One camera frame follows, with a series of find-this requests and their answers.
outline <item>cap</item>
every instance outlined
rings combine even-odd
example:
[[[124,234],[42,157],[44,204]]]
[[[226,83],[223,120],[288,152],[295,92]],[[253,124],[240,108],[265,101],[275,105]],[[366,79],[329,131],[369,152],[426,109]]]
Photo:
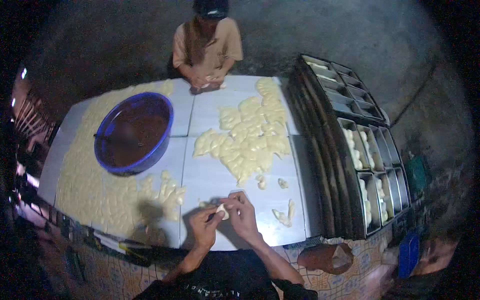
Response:
[[[225,19],[228,16],[228,0],[194,0],[193,9],[204,19]]]

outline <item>white table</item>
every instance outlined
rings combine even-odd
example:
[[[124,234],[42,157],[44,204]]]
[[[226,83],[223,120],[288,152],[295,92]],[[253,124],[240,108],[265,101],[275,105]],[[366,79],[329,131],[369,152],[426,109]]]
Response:
[[[190,94],[190,86],[182,79],[174,80],[174,92],[170,98],[175,117],[170,144],[157,164],[136,175],[136,178],[141,180],[149,173],[159,175],[162,170],[167,169],[174,179],[181,181],[182,186],[187,186],[185,203],[181,207],[180,221],[163,221],[158,224],[166,232],[170,247],[189,248],[191,246],[190,240],[187,238],[188,231],[185,222],[188,223],[189,214],[198,207],[199,199],[208,202],[238,190],[235,178],[220,161],[212,159],[210,156],[192,159],[193,144],[196,137],[209,128],[221,131],[218,128],[217,107],[236,107],[249,96],[260,96],[255,90],[255,83],[260,78],[257,76],[227,76],[225,78],[226,89],[197,96]],[[283,96],[281,100],[288,108]],[[91,99],[71,108],[45,161],[38,195],[53,206],[55,206],[55,192],[63,157],[74,139],[75,130],[90,102]],[[305,140],[304,137],[298,136],[299,132],[293,124],[290,111],[288,111],[287,123],[292,155],[285,156],[283,160],[274,158],[272,171],[265,176],[267,180],[265,191],[258,189],[254,176],[243,187],[255,206],[258,229],[271,246],[303,241],[306,237],[318,234],[314,224],[318,223],[320,215],[316,215],[318,212],[313,212],[313,215],[309,213],[306,205],[308,201],[306,202],[305,199],[310,198],[309,201],[311,201],[318,197],[318,194],[315,191],[312,192],[312,188],[310,188],[312,182],[308,181],[311,179],[308,165],[305,167],[305,163],[302,162],[302,157],[305,158],[308,155],[303,148]],[[277,183],[278,178],[285,179],[289,188],[282,190]],[[296,204],[296,213],[291,228],[283,226],[272,213],[273,208],[287,213],[289,199]],[[228,251],[246,247],[247,245],[235,235],[230,223],[222,222],[212,250]]]

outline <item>t-shirt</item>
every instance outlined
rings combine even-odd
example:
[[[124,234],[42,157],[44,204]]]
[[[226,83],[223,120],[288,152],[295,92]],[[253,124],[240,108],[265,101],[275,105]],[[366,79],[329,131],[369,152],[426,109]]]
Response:
[[[249,250],[211,252],[193,272],[175,282],[154,281],[136,300],[278,300],[272,282],[284,292],[284,299],[313,300],[317,292],[287,280],[270,279],[260,258]]]
[[[180,25],[173,37],[173,67],[178,68],[187,61],[185,49],[185,23]],[[220,20],[213,39],[207,43],[201,67],[206,73],[222,67],[227,58],[242,60],[240,32],[233,19]]]

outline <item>person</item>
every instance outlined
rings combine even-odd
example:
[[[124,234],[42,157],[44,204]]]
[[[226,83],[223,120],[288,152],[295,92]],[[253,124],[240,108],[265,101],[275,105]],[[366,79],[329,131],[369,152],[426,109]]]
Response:
[[[237,24],[227,17],[228,0],[195,0],[193,9],[194,18],[175,32],[172,60],[197,94],[218,89],[243,53]]]
[[[317,299],[317,292],[305,289],[302,276],[264,241],[254,207],[244,192],[231,193],[220,201],[230,219],[222,221],[225,213],[216,213],[216,207],[193,215],[193,248],[174,270],[134,299],[279,299],[272,282],[283,290],[285,299]],[[220,222],[231,222],[252,250],[209,252]]]

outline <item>black shirt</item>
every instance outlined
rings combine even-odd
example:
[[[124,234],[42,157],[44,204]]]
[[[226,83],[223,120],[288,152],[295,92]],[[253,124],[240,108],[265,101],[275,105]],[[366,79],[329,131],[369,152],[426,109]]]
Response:
[[[272,282],[284,299],[313,300],[317,292],[287,280],[270,279],[265,265],[253,251],[210,252],[193,272],[179,276],[175,282],[154,281],[136,300],[277,300]]]

